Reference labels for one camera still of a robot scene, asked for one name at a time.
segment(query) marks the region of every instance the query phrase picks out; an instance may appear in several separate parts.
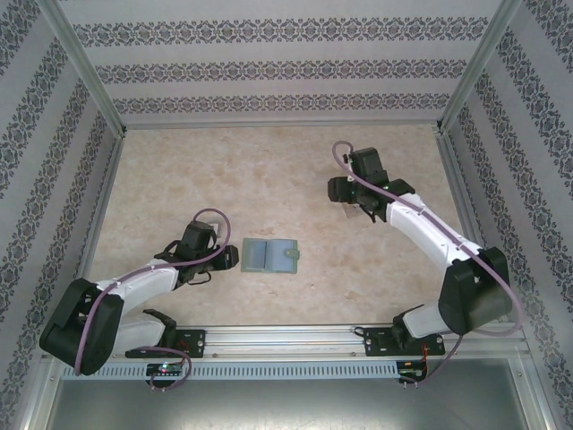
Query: metal frame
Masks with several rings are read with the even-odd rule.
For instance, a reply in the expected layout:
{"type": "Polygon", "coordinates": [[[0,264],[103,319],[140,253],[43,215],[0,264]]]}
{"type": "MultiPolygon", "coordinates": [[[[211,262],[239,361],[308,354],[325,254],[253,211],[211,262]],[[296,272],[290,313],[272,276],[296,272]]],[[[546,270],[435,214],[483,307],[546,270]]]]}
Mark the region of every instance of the metal frame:
{"type": "Polygon", "coordinates": [[[480,40],[480,44],[475,50],[472,59],[469,61],[464,74],[462,74],[459,84],[449,98],[448,105],[446,105],[444,109],[444,114],[440,120],[440,129],[442,131],[451,128],[459,110],[464,106],[467,96],[474,87],[479,75],[482,74],[485,64],[492,55],[493,50],[501,39],[501,35],[508,27],[509,21],[511,21],[511,18],[520,4],[520,0],[501,1],[498,10],[492,17],[490,25],[488,25],[480,40]]]}
{"type": "MultiPolygon", "coordinates": [[[[388,324],[361,324],[362,327],[384,327],[388,324]]],[[[504,331],[512,323],[487,324],[491,331],[504,331]]],[[[182,327],[203,329],[205,338],[204,358],[194,363],[233,363],[248,366],[252,363],[340,363],[414,360],[421,357],[367,357],[363,339],[354,334],[356,325],[293,325],[293,326],[227,326],[227,327],[182,327]]],[[[457,340],[454,334],[444,335],[444,343],[450,350],[457,340]]],[[[522,331],[499,339],[468,333],[455,360],[497,358],[508,360],[513,382],[526,416],[529,428],[554,430],[555,422],[543,392],[531,351],[522,331]]],[[[440,357],[428,357],[439,360],[440,357]]],[[[161,359],[127,359],[113,356],[110,364],[157,363],[161,359]]],[[[64,365],[51,356],[45,356],[32,387],[28,407],[20,429],[43,430],[47,427],[49,413],[54,405],[64,365]]],[[[117,380],[127,379],[121,375],[117,380]]]]}
{"type": "Polygon", "coordinates": [[[95,67],[83,49],[78,35],[65,16],[60,2],[58,0],[38,0],[37,3],[52,31],[57,35],[66,54],[72,61],[76,72],[86,84],[91,97],[96,101],[114,136],[119,135],[124,130],[122,118],[119,116],[114,102],[107,94],[95,67]]]}
{"type": "Polygon", "coordinates": [[[477,225],[477,219],[475,218],[475,213],[469,200],[469,195],[460,180],[462,174],[459,169],[459,164],[456,161],[449,136],[446,133],[443,133],[437,126],[432,129],[438,144],[441,164],[443,164],[446,172],[449,189],[451,191],[452,198],[454,199],[454,205],[458,212],[458,218],[462,226],[464,236],[472,242],[483,244],[483,238],[477,225]]]}
{"type": "Polygon", "coordinates": [[[239,127],[340,127],[342,125],[422,125],[436,124],[435,120],[424,119],[340,119],[340,120],[286,120],[270,118],[263,121],[204,121],[200,123],[142,123],[128,124],[127,130],[168,130],[194,128],[239,128],[239,127]]]}

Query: marble floor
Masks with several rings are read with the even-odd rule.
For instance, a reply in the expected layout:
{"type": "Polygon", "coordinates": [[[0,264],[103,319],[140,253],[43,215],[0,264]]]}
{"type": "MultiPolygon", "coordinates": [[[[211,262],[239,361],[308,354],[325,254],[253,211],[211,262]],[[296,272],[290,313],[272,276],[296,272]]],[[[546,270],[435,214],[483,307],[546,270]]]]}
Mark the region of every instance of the marble floor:
{"type": "Polygon", "coordinates": [[[378,149],[390,178],[404,178],[461,231],[428,125],[130,131],[90,280],[143,265],[195,212],[216,207],[231,219],[239,251],[244,237],[296,239],[298,273],[237,265],[144,307],[194,325],[388,323],[435,300],[438,271],[409,239],[329,201],[327,182],[341,176],[330,153],[337,140],[378,149]]]}

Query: striped wall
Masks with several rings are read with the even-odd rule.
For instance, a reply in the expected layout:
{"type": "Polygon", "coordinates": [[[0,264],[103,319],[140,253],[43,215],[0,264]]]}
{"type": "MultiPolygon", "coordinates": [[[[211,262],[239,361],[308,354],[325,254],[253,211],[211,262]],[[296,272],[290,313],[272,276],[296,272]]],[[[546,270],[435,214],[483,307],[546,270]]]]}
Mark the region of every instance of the striped wall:
{"type": "Polygon", "coordinates": [[[500,0],[67,0],[128,125],[437,120],[500,0]]]}
{"type": "Polygon", "coordinates": [[[0,2],[0,429],[80,268],[115,136],[32,0],[0,2]]]}
{"type": "Polygon", "coordinates": [[[524,1],[449,130],[483,241],[508,256],[560,425],[573,428],[573,2],[524,1]]]}

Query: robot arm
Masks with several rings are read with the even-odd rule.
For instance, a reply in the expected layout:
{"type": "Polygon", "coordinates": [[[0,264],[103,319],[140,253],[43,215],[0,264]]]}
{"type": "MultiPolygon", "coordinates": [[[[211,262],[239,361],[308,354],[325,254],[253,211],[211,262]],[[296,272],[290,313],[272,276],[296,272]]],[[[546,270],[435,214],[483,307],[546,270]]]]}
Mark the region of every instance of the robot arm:
{"type": "MultiPolygon", "coordinates": [[[[497,248],[483,250],[463,238],[433,214],[418,194],[408,193],[401,197],[430,212],[466,248],[480,255],[502,278],[509,280],[507,262],[501,251],[497,248]]],[[[419,306],[395,319],[395,325],[406,328],[407,334],[415,339],[445,331],[464,335],[511,311],[511,300],[505,291],[421,212],[393,202],[387,206],[386,219],[434,262],[444,278],[438,301],[419,306]]]]}
{"type": "Polygon", "coordinates": [[[438,301],[420,305],[394,318],[392,332],[401,347],[433,333],[453,331],[464,335],[511,311],[511,300],[503,288],[460,246],[477,254],[508,282],[507,261],[499,249],[483,250],[478,244],[464,239],[426,207],[412,186],[402,179],[389,181],[374,148],[352,151],[344,161],[358,177],[422,210],[414,211],[345,176],[329,180],[330,200],[357,204],[373,222],[378,217],[402,231],[436,264],[444,278],[438,301]],[[453,243],[423,212],[431,214],[440,227],[461,244],[453,243]]]}
{"type": "MultiPolygon", "coordinates": [[[[209,248],[215,240],[212,226],[192,221],[181,240],[168,245],[146,264],[152,268],[150,271],[133,276],[107,294],[91,325],[90,339],[81,361],[81,372],[93,374],[112,354],[122,354],[131,349],[149,346],[173,348],[176,322],[171,318],[150,309],[135,316],[127,314],[152,297],[180,288],[196,274],[234,267],[239,257],[237,248],[232,245],[226,246],[221,254],[204,264],[162,267],[165,263],[197,260],[215,253],[219,246],[209,248]]],[[[85,279],[72,282],[40,336],[40,347],[74,366],[86,315],[99,294],[114,282],[116,279],[97,283],[85,279]]]]}

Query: bracket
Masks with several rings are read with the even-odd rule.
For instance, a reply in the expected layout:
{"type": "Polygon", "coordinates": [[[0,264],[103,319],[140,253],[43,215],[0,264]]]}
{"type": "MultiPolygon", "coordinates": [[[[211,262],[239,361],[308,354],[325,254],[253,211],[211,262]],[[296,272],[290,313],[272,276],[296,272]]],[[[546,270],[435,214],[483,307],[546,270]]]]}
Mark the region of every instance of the bracket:
{"type": "Polygon", "coordinates": [[[355,335],[364,339],[367,357],[423,356],[424,347],[426,356],[443,356],[446,353],[444,340],[439,334],[413,339],[404,348],[397,344],[390,327],[356,327],[355,335]]]}
{"type": "Polygon", "coordinates": [[[425,360],[397,361],[396,366],[400,376],[404,375],[406,377],[400,377],[398,379],[400,383],[419,383],[426,379],[428,375],[428,363],[425,360]]]}
{"type": "MultiPolygon", "coordinates": [[[[205,330],[177,329],[175,331],[175,341],[170,348],[183,351],[189,358],[203,358],[205,351],[205,330]]],[[[170,354],[159,351],[142,351],[132,349],[125,352],[126,358],[181,358],[177,354],[170,354]]]]}

